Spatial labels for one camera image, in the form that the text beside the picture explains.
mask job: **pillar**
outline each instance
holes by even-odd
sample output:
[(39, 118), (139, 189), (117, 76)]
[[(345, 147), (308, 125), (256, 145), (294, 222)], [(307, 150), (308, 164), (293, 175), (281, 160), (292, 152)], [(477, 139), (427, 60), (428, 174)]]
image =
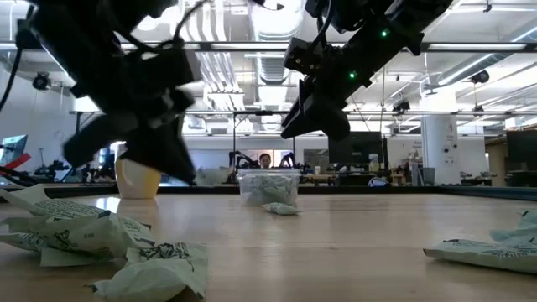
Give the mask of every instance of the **pillar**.
[[(455, 92), (444, 89), (434, 95), (423, 95), (420, 110), (454, 112), (457, 110)], [(422, 117), (424, 168), (435, 168), (435, 182), (440, 185), (461, 183), (457, 123), (454, 115)]]

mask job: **wooden table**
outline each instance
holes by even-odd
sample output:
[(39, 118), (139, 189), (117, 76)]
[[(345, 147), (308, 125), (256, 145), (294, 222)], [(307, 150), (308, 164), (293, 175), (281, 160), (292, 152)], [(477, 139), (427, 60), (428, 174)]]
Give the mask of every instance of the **wooden table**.
[[(443, 239), (487, 240), (537, 203), (450, 195), (302, 195), (298, 217), (241, 207), (234, 195), (156, 201), (79, 199), (154, 226), (162, 241), (209, 245), (208, 301), (536, 301), (537, 277), (427, 258)], [(0, 205), (0, 219), (21, 211)], [(81, 286), (113, 264), (40, 268), (0, 245), (2, 301), (94, 301)]]

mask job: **plastic container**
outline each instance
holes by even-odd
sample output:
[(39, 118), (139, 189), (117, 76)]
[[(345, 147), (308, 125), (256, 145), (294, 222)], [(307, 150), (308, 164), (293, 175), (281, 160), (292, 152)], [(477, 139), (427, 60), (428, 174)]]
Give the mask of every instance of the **plastic container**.
[(238, 181), (246, 206), (278, 202), (296, 207), (300, 182), (297, 169), (240, 169)]

